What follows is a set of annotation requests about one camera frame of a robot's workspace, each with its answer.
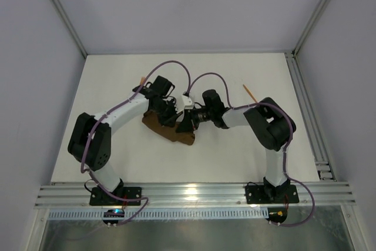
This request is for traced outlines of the brown cloth napkin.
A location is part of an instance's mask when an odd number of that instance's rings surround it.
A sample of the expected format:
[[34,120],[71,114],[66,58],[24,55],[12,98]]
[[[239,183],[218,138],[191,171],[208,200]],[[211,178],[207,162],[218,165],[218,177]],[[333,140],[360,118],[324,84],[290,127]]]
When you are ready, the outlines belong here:
[[196,139],[196,136],[193,132],[176,132],[177,126],[180,124],[180,122],[176,122],[176,124],[172,128],[168,126],[162,126],[158,121],[156,113],[152,111],[147,111],[143,114],[142,123],[152,132],[171,142],[179,142],[191,146],[192,144],[194,144]]

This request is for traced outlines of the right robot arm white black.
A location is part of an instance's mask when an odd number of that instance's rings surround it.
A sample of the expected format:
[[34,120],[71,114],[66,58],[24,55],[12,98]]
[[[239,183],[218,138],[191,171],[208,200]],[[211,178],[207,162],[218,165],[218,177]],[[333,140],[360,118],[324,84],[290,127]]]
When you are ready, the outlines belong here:
[[204,105],[183,112],[177,133],[192,133],[202,122],[211,121],[220,129],[249,126],[266,150],[266,174],[262,184],[248,182],[244,187],[248,204],[298,203],[296,186],[286,176],[287,147],[296,131],[294,121],[271,98],[254,106],[226,107],[219,94],[209,89],[202,94]]

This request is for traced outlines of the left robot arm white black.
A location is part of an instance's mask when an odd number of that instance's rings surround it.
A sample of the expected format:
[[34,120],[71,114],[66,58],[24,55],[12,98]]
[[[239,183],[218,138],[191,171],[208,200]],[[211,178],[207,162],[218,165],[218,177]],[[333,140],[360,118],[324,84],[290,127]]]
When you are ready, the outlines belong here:
[[144,125],[171,142],[192,144],[194,137],[178,133],[180,112],[176,98],[170,96],[175,89],[168,79],[158,76],[153,82],[142,82],[120,104],[101,113],[81,113],[73,127],[68,152],[80,163],[81,172],[88,172],[97,184],[92,190],[94,201],[133,202],[141,194],[129,196],[121,177],[109,163],[112,154],[112,136],[132,119],[140,116]]

